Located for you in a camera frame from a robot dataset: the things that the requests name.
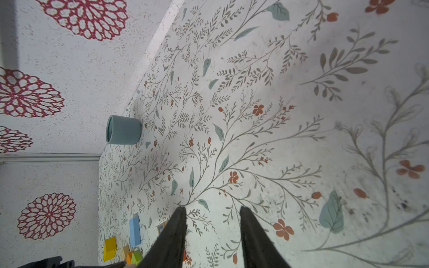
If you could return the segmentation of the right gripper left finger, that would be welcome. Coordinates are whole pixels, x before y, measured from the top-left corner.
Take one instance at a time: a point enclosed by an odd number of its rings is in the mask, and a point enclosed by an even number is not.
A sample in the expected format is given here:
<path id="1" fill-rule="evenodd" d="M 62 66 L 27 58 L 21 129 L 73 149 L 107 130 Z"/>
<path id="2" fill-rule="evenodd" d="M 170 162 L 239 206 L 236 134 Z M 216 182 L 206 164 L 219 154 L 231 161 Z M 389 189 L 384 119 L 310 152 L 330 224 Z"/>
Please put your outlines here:
<path id="1" fill-rule="evenodd" d="M 186 209 L 178 207 L 137 268 L 181 268 L 186 231 Z"/>

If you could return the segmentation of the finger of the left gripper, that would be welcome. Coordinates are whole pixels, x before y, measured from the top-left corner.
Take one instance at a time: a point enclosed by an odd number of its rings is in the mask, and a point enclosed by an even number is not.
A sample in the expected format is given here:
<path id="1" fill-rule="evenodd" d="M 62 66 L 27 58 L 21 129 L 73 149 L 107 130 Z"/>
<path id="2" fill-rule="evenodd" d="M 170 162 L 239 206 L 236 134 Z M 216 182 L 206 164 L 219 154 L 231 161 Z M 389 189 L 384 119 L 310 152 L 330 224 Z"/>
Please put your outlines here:
<path id="1" fill-rule="evenodd" d="M 74 268 L 74 260 L 63 262 L 61 256 L 43 259 L 40 261 L 30 262 L 28 264 L 19 266 L 19 268 Z"/>

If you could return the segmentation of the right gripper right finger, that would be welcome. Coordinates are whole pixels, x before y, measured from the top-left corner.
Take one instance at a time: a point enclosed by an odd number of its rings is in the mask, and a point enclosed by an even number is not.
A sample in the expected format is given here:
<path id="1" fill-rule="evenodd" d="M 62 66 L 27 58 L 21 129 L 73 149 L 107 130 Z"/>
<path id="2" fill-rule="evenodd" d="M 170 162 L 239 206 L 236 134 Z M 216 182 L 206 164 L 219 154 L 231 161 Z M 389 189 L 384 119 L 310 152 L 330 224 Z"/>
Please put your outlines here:
<path id="1" fill-rule="evenodd" d="M 290 268 L 247 207 L 240 208 L 240 230 L 245 268 Z"/>

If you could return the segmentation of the wood letter F cube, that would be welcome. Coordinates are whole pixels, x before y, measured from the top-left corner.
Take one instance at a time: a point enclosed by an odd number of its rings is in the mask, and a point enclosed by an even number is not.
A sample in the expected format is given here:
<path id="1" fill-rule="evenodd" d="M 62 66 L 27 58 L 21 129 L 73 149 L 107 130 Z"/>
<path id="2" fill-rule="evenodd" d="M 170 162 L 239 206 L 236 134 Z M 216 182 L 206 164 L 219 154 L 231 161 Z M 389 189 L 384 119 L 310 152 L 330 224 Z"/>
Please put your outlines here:
<path id="1" fill-rule="evenodd" d="M 162 232 L 162 230 L 164 230 L 167 223 L 168 223 L 167 221 L 164 221 L 157 226 L 158 234 L 160 234 Z"/>

